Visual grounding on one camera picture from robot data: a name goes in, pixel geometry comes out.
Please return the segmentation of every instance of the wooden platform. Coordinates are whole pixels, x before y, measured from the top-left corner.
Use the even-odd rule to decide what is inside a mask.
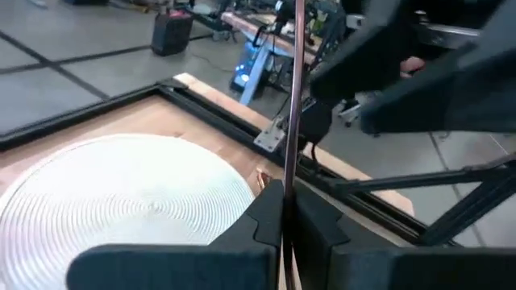
[[[254,126],[265,128],[269,120],[254,110],[240,105],[237,101],[211,88],[189,74],[181,74],[176,78],[187,84],[193,91],[229,110],[236,116],[247,120]],[[12,149],[0,159],[0,194],[18,176],[41,158],[51,154],[70,143],[91,139],[103,135],[117,133],[145,133],[176,136],[216,153],[230,163],[251,186],[255,193],[259,192],[257,184],[257,168],[269,175],[282,178],[283,170],[257,155],[236,141],[205,124],[202,120],[185,111],[172,106],[159,97],[150,97],[122,109],[112,111],[103,116],[83,122],[69,129],[49,135],[43,139]],[[336,159],[333,155],[318,149],[318,161],[349,179],[368,179],[369,177],[356,168]],[[387,202],[397,206],[409,214],[414,214],[410,200],[395,191],[375,193]]]

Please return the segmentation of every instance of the black cable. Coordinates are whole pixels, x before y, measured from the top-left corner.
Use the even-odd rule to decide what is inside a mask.
[[[208,59],[208,58],[206,58],[206,57],[204,57],[204,56],[200,56],[200,55],[198,55],[198,54],[193,53],[193,52],[192,52],[192,50],[191,50],[191,49],[189,49],[189,48],[188,48],[187,50],[188,50],[189,54],[191,54],[192,56],[195,56],[195,57],[197,57],[197,58],[199,58],[199,59],[201,59],[201,60],[204,60],[204,61],[205,61],[205,62],[207,62],[209,65],[211,65],[211,67],[216,68],[217,70],[219,70],[219,71],[221,71],[221,72],[225,72],[225,73],[228,73],[228,72],[229,72],[229,73],[233,73],[233,72],[234,72],[234,71],[233,71],[233,69],[224,69],[224,68],[219,67],[218,65],[216,65],[216,64],[214,64],[214,63],[212,63],[210,59]]]
[[[276,36],[273,36],[273,71],[276,72]]]
[[[310,150],[310,154],[312,155],[312,163],[314,165],[314,174],[317,174],[319,172],[319,161],[317,160],[317,156],[315,155],[315,148],[317,147],[317,144],[312,143],[312,149]]]
[[[289,102],[290,100],[290,97],[287,96],[285,98],[285,100],[283,101],[283,103],[281,104],[280,106],[280,109],[276,112],[276,114],[274,115],[273,119],[277,118],[277,116],[279,116],[281,114],[281,111],[283,110],[283,108],[285,108],[285,106],[287,105],[287,103]]]

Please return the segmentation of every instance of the metal bracket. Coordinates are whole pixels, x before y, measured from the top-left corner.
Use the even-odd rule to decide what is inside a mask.
[[[188,89],[188,85],[176,80],[175,78],[168,78],[157,82],[158,85],[164,85],[169,89]]]
[[[282,128],[283,120],[282,116],[274,118],[268,127],[256,137],[254,144],[268,152],[274,152],[283,143],[286,136]]]

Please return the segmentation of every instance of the person's hand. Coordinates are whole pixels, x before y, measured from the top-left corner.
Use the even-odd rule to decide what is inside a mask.
[[[416,72],[425,66],[425,61],[411,56],[400,63],[400,76],[403,78],[412,77],[410,73]]]

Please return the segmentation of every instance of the gray floor tile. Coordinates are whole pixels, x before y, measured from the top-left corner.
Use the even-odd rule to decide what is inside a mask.
[[[355,126],[346,128],[335,119],[322,147],[375,178],[443,170],[427,134],[373,138]],[[433,222],[457,202],[456,195],[447,186],[399,192],[412,200],[416,217],[425,223]]]
[[[51,60],[151,42],[153,14],[46,1],[46,10],[27,1],[0,1],[0,29]]]
[[[464,232],[458,234],[456,237],[453,238],[453,240],[464,247],[485,247],[485,244],[482,244],[479,241],[479,238],[474,234],[473,229],[471,227],[466,229]]]
[[[454,132],[447,139],[439,140],[439,149],[450,168],[482,164],[506,154],[506,150],[500,147],[497,139],[483,133]],[[466,196],[476,186],[477,184],[459,184],[457,188],[462,196]],[[516,246],[516,234],[513,231],[516,222],[515,207],[516,199],[510,198],[476,224],[487,246]]]
[[[50,69],[0,76],[0,134],[98,102]]]
[[[491,135],[485,133],[453,132],[445,139],[436,138],[436,141],[450,169],[483,164],[505,154]]]
[[[37,63],[37,60],[0,39],[0,68],[35,63]]]
[[[216,89],[229,93],[229,80],[237,58],[234,64],[230,64],[231,58],[224,60],[222,57],[213,57],[213,54],[231,49],[241,48],[237,43],[220,44],[203,39],[192,42],[185,52],[175,56],[155,56],[147,50],[70,64],[65,68],[111,96],[153,84],[178,73],[190,73]]]
[[[494,142],[498,143],[506,153],[516,152],[516,135],[491,134]]]
[[[234,93],[232,95],[236,100],[239,100],[240,95]],[[283,110],[281,114],[287,115],[289,112],[289,104],[290,104],[290,95],[286,93],[280,93],[272,88],[264,88],[263,93],[255,97],[249,107],[254,111],[264,115],[269,119],[273,119],[276,117],[278,110],[283,106]]]

